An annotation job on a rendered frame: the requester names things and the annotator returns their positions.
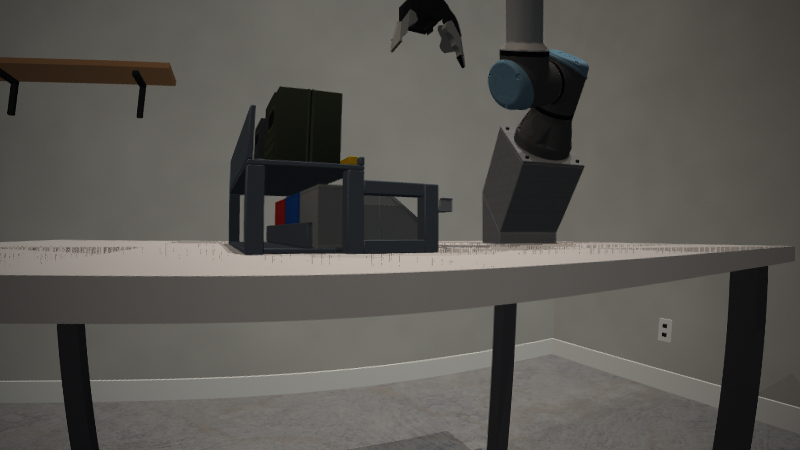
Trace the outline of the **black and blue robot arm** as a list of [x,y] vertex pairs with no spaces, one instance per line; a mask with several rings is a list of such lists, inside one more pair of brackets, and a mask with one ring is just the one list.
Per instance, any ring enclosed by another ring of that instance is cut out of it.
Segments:
[[543,0],[506,0],[506,42],[488,85],[503,108],[531,108],[515,131],[519,147],[547,160],[569,156],[572,119],[588,70],[584,60],[544,45]]

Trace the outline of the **red bin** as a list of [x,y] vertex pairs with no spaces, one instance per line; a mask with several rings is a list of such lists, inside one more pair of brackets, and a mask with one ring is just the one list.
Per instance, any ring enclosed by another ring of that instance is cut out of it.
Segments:
[[275,225],[285,224],[285,199],[275,202]]

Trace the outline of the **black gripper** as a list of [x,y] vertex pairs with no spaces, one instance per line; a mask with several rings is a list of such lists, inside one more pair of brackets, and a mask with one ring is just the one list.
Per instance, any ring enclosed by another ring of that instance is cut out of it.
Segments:
[[[443,19],[443,20],[442,20]],[[465,67],[461,32],[455,15],[444,0],[406,0],[399,7],[399,21],[391,39],[391,52],[402,42],[408,31],[429,35],[438,26],[441,36],[440,49],[443,53],[456,52],[461,67]],[[394,38],[394,40],[393,40]]]

